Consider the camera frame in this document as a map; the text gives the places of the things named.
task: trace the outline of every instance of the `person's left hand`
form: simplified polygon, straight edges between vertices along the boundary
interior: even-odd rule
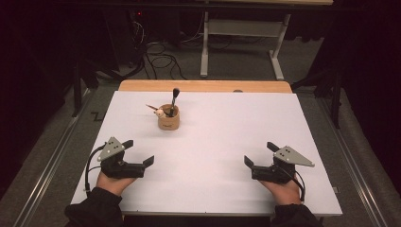
[[[97,177],[96,186],[108,190],[109,192],[115,194],[116,196],[121,196],[124,189],[126,189],[131,183],[133,183],[136,178],[123,178],[123,179],[115,179],[109,178],[100,171]]]

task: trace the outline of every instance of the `hand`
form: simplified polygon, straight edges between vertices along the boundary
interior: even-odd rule
[[[268,188],[278,205],[301,204],[299,187],[294,181],[285,184],[259,182]]]
[[[124,189],[126,189],[135,180],[136,178],[109,178],[108,176],[106,176],[106,174],[100,171],[99,176],[97,177],[96,186],[108,190],[116,196],[121,196]]]

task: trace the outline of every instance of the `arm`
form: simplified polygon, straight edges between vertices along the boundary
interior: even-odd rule
[[[309,209],[301,204],[299,188],[294,181],[286,184],[259,182],[268,188],[277,203],[272,227],[323,227]]]
[[[100,172],[96,187],[88,199],[80,204],[71,204],[64,214],[70,219],[67,227],[73,226],[123,226],[121,194],[136,179],[113,179]]]

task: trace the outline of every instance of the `sleeve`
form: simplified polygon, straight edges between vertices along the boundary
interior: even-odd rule
[[[279,205],[275,207],[271,227],[323,227],[304,205]]]
[[[64,214],[69,218],[66,227],[120,227],[124,225],[118,204],[122,198],[95,187],[91,195],[79,204],[68,205]]]

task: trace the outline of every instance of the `silver bracket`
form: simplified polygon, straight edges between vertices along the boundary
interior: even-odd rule
[[[288,146],[280,148],[279,150],[273,153],[273,156],[288,164],[311,166],[311,167],[315,166],[315,164],[310,162],[302,154],[298,153],[298,151]]]
[[[124,150],[125,147],[115,137],[112,136],[110,137],[109,142],[107,142],[107,144],[104,146],[100,155],[97,157],[97,161],[101,162]]]

